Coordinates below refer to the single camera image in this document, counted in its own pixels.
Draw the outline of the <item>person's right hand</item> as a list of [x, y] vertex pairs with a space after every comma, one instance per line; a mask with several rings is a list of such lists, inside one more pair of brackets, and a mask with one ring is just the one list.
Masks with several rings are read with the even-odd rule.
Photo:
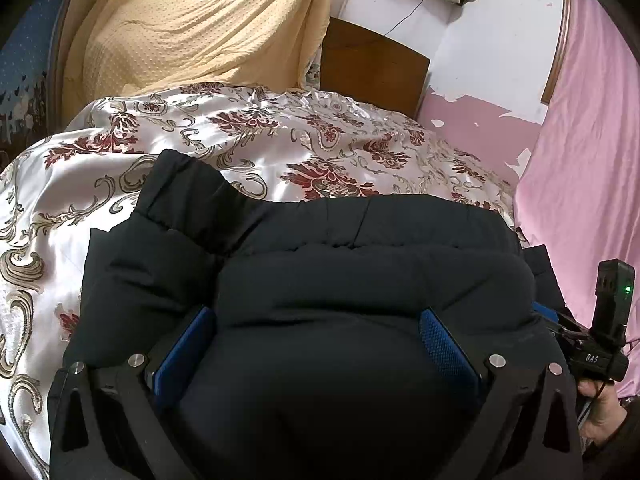
[[627, 411], [620, 405], [614, 384], [581, 379], [577, 389], [582, 396], [592, 401], [580, 435], [595, 445], [602, 445], [620, 428], [627, 417]]

